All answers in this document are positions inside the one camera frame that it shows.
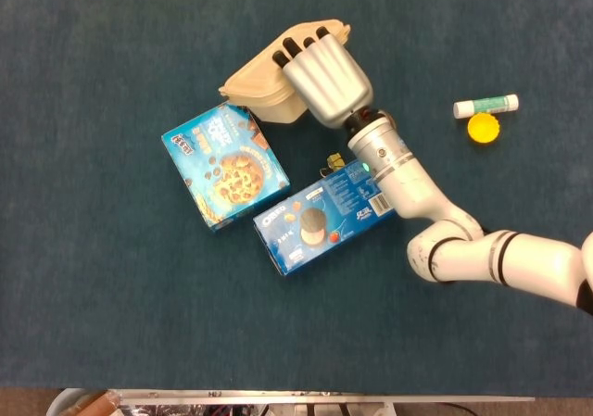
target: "glue stick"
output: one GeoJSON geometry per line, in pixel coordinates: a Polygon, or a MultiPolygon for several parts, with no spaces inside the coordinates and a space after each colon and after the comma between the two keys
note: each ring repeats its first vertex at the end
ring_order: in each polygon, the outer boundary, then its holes
{"type": "Polygon", "coordinates": [[[460,101],[453,105],[453,115],[456,119],[469,118],[478,112],[499,113],[511,112],[519,108],[517,95],[497,96],[495,98],[474,99],[460,101]]]}

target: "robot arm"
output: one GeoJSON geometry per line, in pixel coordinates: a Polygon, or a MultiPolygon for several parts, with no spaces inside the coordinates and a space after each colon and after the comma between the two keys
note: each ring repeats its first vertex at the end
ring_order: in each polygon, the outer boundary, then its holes
{"type": "Polygon", "coordinates": [[[566,243],[511,231],[484,236],[478,222],[451,203],[396,132],[370,108],[371,84],[346,49],[323,27],[305,50],[292,38],[273,60],[317,120],[345,127],[348,147],[365,162],[397,214],[434,223],[408,244],[414,271],[430,282],[490,281],[546,296],[593,314],[593,234],[582,251],[566,243]]]}

